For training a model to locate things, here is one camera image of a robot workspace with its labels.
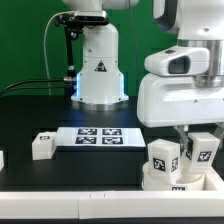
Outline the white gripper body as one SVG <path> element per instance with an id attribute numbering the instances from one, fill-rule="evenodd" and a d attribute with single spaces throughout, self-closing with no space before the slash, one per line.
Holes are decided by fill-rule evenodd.
<path id="1" fill-rule="evenodd" d="M 192 77 L 149 73 L 140 84 L 137 117 L 146 127 L 224 122 L 224 88 L 198 88 Z"/>

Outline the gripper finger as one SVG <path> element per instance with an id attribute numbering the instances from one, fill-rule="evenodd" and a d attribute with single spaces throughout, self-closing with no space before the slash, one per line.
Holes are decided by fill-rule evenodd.
<path id="1" fill-rule="evenodd" d="M 180 136 L 180 145 L 181 148 L 183 150 L 186 150 L 188 148 L 188 136 L 187 136 L 187 132 L 189 127 L 187 125 L 177 125 L 175 127 L 176 131 L 178 132 L 179 136 Z"/>
<path id="2" fill-rule="evenodd" d="M 214 132 L 214 136 L 220 140 L 224 138 L 224 122 L 217 123 L 217 128 Z"/>

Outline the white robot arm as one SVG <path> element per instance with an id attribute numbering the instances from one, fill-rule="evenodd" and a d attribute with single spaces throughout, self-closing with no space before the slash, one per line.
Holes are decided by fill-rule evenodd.
<path id="1" fill-rule="evenodd" d="M 83 32 L 83 66 L 71 100 L 89 110 L 128 100 L 118 69 L 118 32 L 108 9 L 139 0 L 62 0 L 72 11 L 69 25 Z M 152 0 L 153 19 L 177 44 L 145 59 L 149 72 L 137 78 L 137 117 L 147 127 L 224 124 L 224 0 Z"/>

